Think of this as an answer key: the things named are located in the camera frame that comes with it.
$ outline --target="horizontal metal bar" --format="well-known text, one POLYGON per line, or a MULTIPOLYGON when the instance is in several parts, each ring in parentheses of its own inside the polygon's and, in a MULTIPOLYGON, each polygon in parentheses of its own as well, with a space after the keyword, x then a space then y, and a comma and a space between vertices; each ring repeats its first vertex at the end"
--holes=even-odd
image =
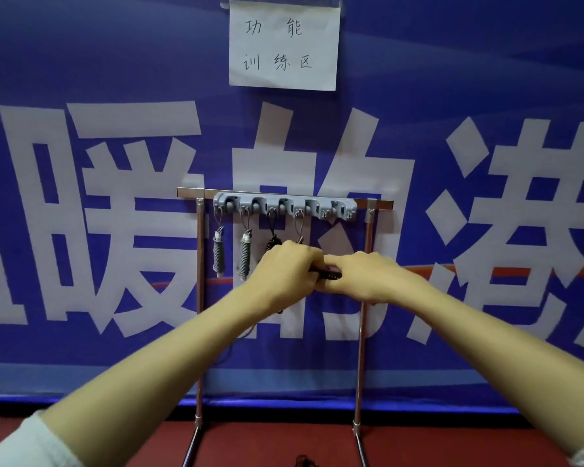
MULTIPOLYGON (((211 200, 216 196, 218 193, 229 193, 229 194, 241 194, 241 193, 252 193, 255 194, 257 192, 240 192, 237 190, 213 190, 211 188, 188 188, 188 187, 178 187, 177 188, 177 197, 178 198, 201 198, 204 197, 206 200, 211 200)), ((368 205, 367 198, 354 198, 355 202, 357 203, 357 208, 359 210, 366 210, 368 205)), ((393 210, 394 209, 394 202, 390 200, 376 200, 376 210, 393 210)))

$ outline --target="left hand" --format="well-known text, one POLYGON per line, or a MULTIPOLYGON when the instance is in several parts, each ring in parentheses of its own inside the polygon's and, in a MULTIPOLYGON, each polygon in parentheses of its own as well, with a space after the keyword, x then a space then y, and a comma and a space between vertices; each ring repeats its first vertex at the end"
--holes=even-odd
POLYGON ((266 303, 261 316, 270 316, 313 292, 318 274, 311 266, 324 269, 322 250, 286 241, 264 254, 243 286, 266 303))

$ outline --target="metal frame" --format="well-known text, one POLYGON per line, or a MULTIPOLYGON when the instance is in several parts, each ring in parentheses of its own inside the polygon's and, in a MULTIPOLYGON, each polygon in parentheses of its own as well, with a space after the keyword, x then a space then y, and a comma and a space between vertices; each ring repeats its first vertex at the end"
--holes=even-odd
MULTIPOLYGON (((205 309, 205 201, 213 199, 219 193, 248 194, 249 192, 238 192, 233 190, 213 190, 210 188, 188 188, 178 187, 177 196, 179 198, 193 199, 197 203, 197 313, 205 309)), ((394 202, 389 200, 377 200, 375 198, 355 198, 357 208, 366 210, 366 239, 364 252, 372 252, 374 245, 374 221, 379 210, 393 210, 394 202)), ((357 386, 355 392, 355 414, 352 422, 352 432, 357 442, 359 459, 362 467, 367 467, 366 454, 361 439, 361 405, 364 388, 364 368, 366 361, 366 315, 369 305, 362 304, 359 313, 359 354, 357 360, 357 386)), ((182 467, 190 467, 197 457, 199 443, 203 437, 205 426, 203 424, 203 376, 197 381, 197 393, 195 397, 195 431, 193 432, 190 445, 184 456, 182 467)))

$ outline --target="right hand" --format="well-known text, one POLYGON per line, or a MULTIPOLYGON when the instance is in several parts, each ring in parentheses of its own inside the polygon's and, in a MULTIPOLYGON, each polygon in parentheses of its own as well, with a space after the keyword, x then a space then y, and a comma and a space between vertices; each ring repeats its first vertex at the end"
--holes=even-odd
POLYGON ((342 278, 320 280, 316 283, 316 290, 348 295, 371 305, 392 303, 413 308, 420 301, 420 296, 429 287, 432 288, 426 279, 400 267, 394 259, 378 252, 326 255, 324 264, 339 268, 342 278))

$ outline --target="paper sign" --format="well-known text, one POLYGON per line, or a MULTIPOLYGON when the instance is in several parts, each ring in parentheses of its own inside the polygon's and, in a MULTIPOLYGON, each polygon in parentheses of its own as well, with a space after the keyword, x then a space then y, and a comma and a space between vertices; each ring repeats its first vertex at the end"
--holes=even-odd
POLYGON ((229 6, 229 85, 335 90, 340 8, 229 6))

